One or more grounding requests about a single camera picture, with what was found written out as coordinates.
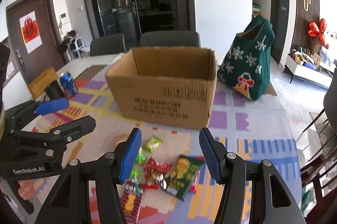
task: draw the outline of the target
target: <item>white paper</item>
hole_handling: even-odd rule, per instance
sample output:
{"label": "white paper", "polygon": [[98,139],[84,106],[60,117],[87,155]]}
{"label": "white paper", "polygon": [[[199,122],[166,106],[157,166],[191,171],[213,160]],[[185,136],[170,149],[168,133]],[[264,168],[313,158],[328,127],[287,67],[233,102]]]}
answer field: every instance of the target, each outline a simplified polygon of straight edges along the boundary
{"label": "white paper", "polygon": [[35,16],[35,11],[28,13],[26,16],[23,16],[22,18],[20,18],[20,26],[21,26],[21,33],[22,33],[22,38],[24,40],[24,43],[26,45],[26,49],[28,53],[31,53],[33,50],[35,50],[36,48],[38,48],[40,45],[42,45],[42,40],[41,40],[41,36],[40,33],[38,31],[37,35],[35,36],[35,38],[33,38],[30,41],[27,41],[24,37],[23,34],[23,30],[25,28],[25,21],[27,18],[31,18],[33,23],[36,25],[37,27],[37,21],[36,21],[36,16]]}

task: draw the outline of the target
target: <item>colorful tablecloth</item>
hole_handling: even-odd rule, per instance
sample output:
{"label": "colorful tablecloth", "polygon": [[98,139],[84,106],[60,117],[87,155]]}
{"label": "colorful tablecloth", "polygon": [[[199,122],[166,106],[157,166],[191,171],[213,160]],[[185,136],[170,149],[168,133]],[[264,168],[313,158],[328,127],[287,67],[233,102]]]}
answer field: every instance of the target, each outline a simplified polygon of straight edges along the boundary
{"label": "colorful tablecloth", "polygon": [[[72,158],[82,162],[96,160],[105,152],[113,151],[116,143],[128,135],[133,127],[142,130],[143,142],[153,134],[163,138],[161,149],[152,155],[155,159],[174,163],[179,154],[201,155],[198,131],[171,128],[124,119],[119,113],[104,74],[103,68],[90,81],[79,79],[79,92],[70,107],[64,111],[41,117],[34,131],[48,132],[51,128],[71,120],[91,115],[96,119],[96,129],[78,141],[68,145],[62,165]],[[285,110],[277,97],[263,95],[251,102],[240,94],[217,82],[209,130],[228,151],[237,153],[245,160],[260,162],[270,159],[286,181],[297,203],[301,200],[299,161]],[[36,195],[43,202],[57,177],[35,181]],[[185,201],[176,200],[161,190],[148,190],[142,202],[139,224],[211,224],[214,222],[223,186],[211,178],[207,166],[201,169],[197,193],[187,194]],[[242,223],[248,223],[251,201],[251,182],[247,182]],[[91,183],[90,205],[93,224],[99,215],[94,183]]]}

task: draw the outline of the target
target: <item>dining chair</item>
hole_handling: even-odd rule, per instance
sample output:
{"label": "dining chair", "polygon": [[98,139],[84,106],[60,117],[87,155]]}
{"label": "dining chair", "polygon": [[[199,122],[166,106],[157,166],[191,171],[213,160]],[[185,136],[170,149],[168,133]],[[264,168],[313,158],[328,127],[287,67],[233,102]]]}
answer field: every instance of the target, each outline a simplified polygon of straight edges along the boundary
{"label": "dining chair", "polygon": [[200,37],[190,30],[165,30],[143,33],[139,46],[196,46],[200,47]]}
{"label": "dining chair", "polygon": [[[335,68],[334,76],[331,81],[331,85],[326,92],[324,99],[323,99],[323,110],[313,119],[313,121],[302,131],[302,133],[297,138],[296,142],[302,137],[304,132],[308,130],[310,126],[312,126],[319,117],[325,112],[327,119],[323,122],[325,124],[324,128],[319,131],[318,134],[321,134],[326,127],[330,124],[333,131],[337,132],[337,68]],[[328,142],[334,138],[335,135],[332,135],[323,145],[322,147],[311,157],[312,160],[323,148],[328,144]]]}
{"label": "dining chair", "polygon": [[316,196],[316,205],[308,213],[305,221],[307,224],[332,224],[335,223],[337,217],[337,188],[331,189],[325,196],[322,195],[322,189],[330,186],[336,179],[337,175],[331,178],[323,186],[320,179],[333,170],[337,165],[337,161],[327,170],[320,174],[320,170],[331,162],[337,155],[337,147],[335,147],[328,155],[320,155],[311,163],[301,168],[302,187],[313,183]]}
{"label": "dining chair", "polygon": [[100,37],[90,44],[91,57],[119,53],[126,53],[123,33]]}

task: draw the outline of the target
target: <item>red balloon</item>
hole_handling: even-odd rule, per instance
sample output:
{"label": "red balloon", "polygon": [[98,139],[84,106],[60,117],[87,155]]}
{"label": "red balloon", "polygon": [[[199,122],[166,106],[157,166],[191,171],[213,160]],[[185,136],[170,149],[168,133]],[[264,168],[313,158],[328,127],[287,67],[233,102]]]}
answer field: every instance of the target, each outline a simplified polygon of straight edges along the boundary
{"label": "red balloon", "polygon": [[320,21],[320,32],[326,31],[326,20],[324,18]]}
{"label": "red balloon", "polygon": [[319,33],[318,39],[326,49],[329,49],[329,43],[326,41],[326,37],[323,33]]}
{"label": "red balloon", "polygon": [[315,22],[310,22],[309,23],[309,30],[308,30],[308,35],[311,38],[317,37],[317,35],[319,34],[319,30],[318,30],[318,26]]}

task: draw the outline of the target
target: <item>doorway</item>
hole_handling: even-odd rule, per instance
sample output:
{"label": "doorway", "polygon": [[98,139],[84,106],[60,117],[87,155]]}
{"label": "doorway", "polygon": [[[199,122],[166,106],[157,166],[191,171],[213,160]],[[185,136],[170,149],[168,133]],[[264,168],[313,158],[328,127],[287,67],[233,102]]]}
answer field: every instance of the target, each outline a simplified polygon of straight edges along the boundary
{"label": "doorway", "polygon": [[6,8],[9,47],[27,84],[46,68],[64,66],[52,16],[51,0],[18,0]]}
{"label": "doorway", "polygon": [[275,40],[271,46],[271,56],[280,63],[288,29],[289,0],[271,0],[270,22]]}

